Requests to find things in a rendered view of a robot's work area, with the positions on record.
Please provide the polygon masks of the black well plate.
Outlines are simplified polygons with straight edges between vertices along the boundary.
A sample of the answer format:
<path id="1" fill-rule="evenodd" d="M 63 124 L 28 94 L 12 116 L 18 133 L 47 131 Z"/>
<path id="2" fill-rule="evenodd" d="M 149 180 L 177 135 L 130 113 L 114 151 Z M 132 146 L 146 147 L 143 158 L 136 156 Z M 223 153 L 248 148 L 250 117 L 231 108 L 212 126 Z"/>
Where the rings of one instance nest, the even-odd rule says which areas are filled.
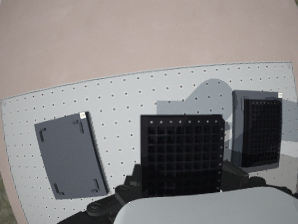
<path id="1" fill-rule="evenodd" d="M 281 119 L 282 106 L 279 100 L 244 100 L 241 167 L 279 162 Z"/>
<path id="2" fill-rule="evenodd" d="M 142 197 L 220 192 L 224 137 L 222 114 L 140 115 Z"/>

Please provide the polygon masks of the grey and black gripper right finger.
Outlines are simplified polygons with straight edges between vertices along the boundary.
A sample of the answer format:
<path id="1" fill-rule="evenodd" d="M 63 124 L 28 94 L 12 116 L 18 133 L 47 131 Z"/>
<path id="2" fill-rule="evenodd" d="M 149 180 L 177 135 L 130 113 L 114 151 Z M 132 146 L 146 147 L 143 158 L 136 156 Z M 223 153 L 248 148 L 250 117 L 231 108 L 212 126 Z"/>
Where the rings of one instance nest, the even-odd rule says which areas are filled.
<path id="1" fill-rule="evenodd" d="M 298 193 L 292 194 L 292 191 L 287 187 L 268 185 L 266 184 L 264 178 L 258 176 L 252 176 L 249 178 L 249 174 L 247 172 L 243 171 L 242 169 L 232 164 L 228 160 L 223 161 L 220 186 L 222 192 L 264 186 L 279 189 L 298 199 Z"/>

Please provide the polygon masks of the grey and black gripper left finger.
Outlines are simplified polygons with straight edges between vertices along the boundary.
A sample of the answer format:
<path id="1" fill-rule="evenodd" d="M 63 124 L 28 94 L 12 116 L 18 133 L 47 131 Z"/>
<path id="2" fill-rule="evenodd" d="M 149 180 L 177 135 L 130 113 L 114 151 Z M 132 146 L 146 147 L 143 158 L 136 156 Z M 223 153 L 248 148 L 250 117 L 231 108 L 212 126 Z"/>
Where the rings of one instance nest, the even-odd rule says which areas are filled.
<path id="1" fill-rule="evenodd" d="M 123 185 L 115 187 L 115 194 L 88 204 L 87 210 L 57 224 L 113 224 L 124 205 L 142 198 L 142 165 L 135 164 L 132 175 L 126 176 Z"/>

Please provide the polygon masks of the grey perforated base plate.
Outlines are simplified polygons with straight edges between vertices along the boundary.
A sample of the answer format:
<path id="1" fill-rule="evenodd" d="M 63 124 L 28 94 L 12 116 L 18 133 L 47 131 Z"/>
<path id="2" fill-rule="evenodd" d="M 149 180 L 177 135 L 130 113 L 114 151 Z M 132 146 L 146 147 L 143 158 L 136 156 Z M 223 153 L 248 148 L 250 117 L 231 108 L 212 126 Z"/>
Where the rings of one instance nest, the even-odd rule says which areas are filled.
<path id="1" fill-rule="evenodd" d="M 232 91 L 282 92 L 279 168 L 248 173 L 297 191 L 298 95 L 292 61 L 233 62 L 87 79 L 0 99 L 7 159 L 28 224 L 57 224 L 115 194 L 140 163 L 140 114 L 223 114 L 223 160 L 231 162 Z M 88 112 L 107 196 L 56 200 L 34 124 Z"/>

